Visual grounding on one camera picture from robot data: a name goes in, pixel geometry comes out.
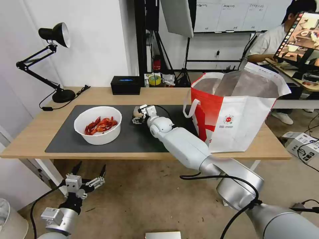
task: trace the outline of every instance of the white shirt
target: white shirt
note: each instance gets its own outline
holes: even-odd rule
[[[248,51],[248,56],[275,54],[285,36],[286,32],[283,24],[265,32],[257,38],[255,44]]]

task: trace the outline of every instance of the lamp base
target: lamp base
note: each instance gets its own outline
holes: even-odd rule
[[[52,100],[56,103],[65,103],[73,100],[75,98],[75,93],[72,90],[58,90],[52,96]]]

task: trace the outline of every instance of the bag logo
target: bag logo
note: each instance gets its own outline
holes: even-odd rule
[[[234,120],[234,116],[232,115],[227,115],[224,120],[223,120],[223,123],[224,124],[232,124],[233,123],[233,120]]]

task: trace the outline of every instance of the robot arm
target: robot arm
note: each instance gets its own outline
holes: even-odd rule
[[[134,110],[133,123],[141,124],[146,119],[151,134],[184,166],[196,169],[205,175],[235,176],[251,183],[260,192],[263,179],[246,166],[232,158],[212,156],[207,145],[184,128],[176,127],[172,121],[159,117],[154,106],[143,105]],[[240,210],[255,198],[253,189],[233,179],[222,179],[217,191],[229,206]],[[266,204],[256,205],[246,211],[261,239],[315,239],[319,228],[288,208]]]
[[[165,148],[187,168],[199,170],[208,176],[225,173],[244,179],[258,191],[261,190],[264,181],[261,177],[235,159],[212,156],[205,142],[186,129],[176,127],[170,119],[159,117],[155,106],[143,105],[137,111],[141,115],[135,115],[142,120],[135,117],[133,122],[140,123],[148,116],[147,125],[151,134],[158,138]],[[223,200],[236,210],[242,209],[255,198],[255,192],[250,186],[233,179],[222,179],[217,191]]]
[[[67,188],[66,201],[59,208],[47,207],[41,214],[46,223],[46,229],[50,231],[41,235],[38,239],[67,239],[76,228],[77,218],[81,212],[82,201],[88,193],[93,192],[105,183],[105,168],[93,180],[82,179],[76,175],[81,162],[75,166],[72,173],[66,175],[65,185]]]

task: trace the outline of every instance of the desk lamp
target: desk lamp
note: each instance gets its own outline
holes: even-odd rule
[[[56,41],[60,45],[69,48],[70,47],[70,36],[68,29],[66,27],[65,23],[58,23],[56,24],[52,29],[50,28],[40,28],[39,29],[39,35],[42,39],[46,40],[47,43],[49,43],[48,46],[46,46],[41,51],[33,54],[32,56],[17,62],[16,66],[28,73],[29,75],[37,78],[38,80],[42,81],[43,83],[49,85],[50,87],[54,88],[56,92],[52,96],[52,100],[56,103],[65,103],[73,100],[75,98],[75,93],[72,90],[64,90],[60,87],[58,83],[55,83],[53,81],[50,81],[48,79],[43,78],[42,76],[39,76],[38,74],[31,71],[29,68],[38,63],[39,61],[47,58],[48,56],[54,54],[56,52],[57,45],[53,43],[53,41]],[[33,59],[35,56],[39,55],[40,53],[50,50],[51,52],[48,53],[45,56],[42,56],[37,59]]]

